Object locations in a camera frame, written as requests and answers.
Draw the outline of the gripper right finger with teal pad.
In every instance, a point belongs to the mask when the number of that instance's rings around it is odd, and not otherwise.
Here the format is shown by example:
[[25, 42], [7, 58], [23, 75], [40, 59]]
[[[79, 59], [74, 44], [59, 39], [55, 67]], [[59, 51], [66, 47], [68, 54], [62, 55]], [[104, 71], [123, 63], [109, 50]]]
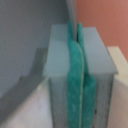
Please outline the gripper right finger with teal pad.
[[78, 43], [82, 50], [83, 58], [83, 82], [82, 82], [82, 100], [80, 101], [80, 119], [79, 128], [91, 128], [91, 124], [94, 117], [95, 111], [95, 97], [96, 97], [96, 79], [89, 74], [88, 64], [84, 49], [84, 34], [83, 26], [81, 23], [77, 26]]

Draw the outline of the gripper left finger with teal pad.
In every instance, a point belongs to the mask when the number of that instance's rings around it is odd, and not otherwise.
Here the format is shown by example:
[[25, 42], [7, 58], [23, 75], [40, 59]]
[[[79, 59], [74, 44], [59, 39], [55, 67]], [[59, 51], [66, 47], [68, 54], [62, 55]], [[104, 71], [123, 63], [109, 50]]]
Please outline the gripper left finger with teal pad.
[[69, 128], [79, 128], [82, 86], [82, 55], [79, 44], [73, 40], [71, 22], [68, 22], [68, 48], [70, 68], [68, 71], [67, 114]]

